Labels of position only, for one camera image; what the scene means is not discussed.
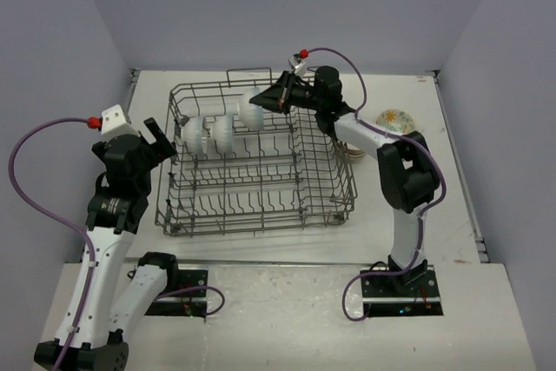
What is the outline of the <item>white blue-striped bowl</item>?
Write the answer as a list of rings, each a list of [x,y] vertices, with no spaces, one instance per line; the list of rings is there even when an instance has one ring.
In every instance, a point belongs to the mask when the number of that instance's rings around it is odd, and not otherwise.
[[[205,117],[195,116],[184,124],[181,139],[192,156],[205,156],[208,153],[208,136],[205,128]]]
[[[239,120],[250,130],[262,131],[264,130],[264,115],[263,109],[250,100],[260,93],[258,87],[254,87],[240,97],[237,103],[237,111]]]
[[[219,153],[232,153],[235,146],[234,116],[224,115],[216,118],[210,129],[210,137]]]

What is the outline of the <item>beige floral bowl back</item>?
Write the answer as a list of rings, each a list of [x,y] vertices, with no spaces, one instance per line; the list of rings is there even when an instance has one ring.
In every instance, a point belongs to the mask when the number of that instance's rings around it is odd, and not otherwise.
[[[358,163],[367,156],[367,153],[356,147],[352,148],[346,142],[336,141],[334,144],[338,153],[349,163]]]

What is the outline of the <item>white green floral bowl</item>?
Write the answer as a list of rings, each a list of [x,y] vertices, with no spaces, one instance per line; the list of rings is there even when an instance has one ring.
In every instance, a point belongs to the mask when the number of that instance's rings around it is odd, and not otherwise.
[[[377,117],[376,123],[381,127],[403,135],[418,129],[414,118],[404,110],[385,109]]]

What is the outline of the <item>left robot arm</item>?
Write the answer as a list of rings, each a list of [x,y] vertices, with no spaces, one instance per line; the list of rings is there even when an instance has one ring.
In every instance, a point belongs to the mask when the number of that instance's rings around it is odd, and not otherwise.
[[[175,257],[151,253],[119,302],[114,302],[118,274],[149,203],[151,172],[175,156],[175,146],[154,118],[144,120],[155,138],[148,142],[131,130],[103,139],[92,151],[104,165],[87,207],[81,270],[66,315],[56,335],[36,346],[34,361],[46,370],[123,370],[133,327],[155,297],[180,286]]]

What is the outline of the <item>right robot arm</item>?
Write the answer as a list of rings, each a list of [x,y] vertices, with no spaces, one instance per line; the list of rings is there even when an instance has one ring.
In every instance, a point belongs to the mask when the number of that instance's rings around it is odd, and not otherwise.
[[[254,106],[287,115],[295,107],[314,112],[320,131],[337,142],[354,145],[373,156],[379,167],[381,192],[394,211],[394,243],[387,278],[397,295],[407,295],[425,274],[425,220],[428,210],[446,197],[447,185],[427,142],[417,131],[402,135],[367,123],[343,99],[337,69],[322,66],[313,82],[284,71],[264,91],[249,99]]]

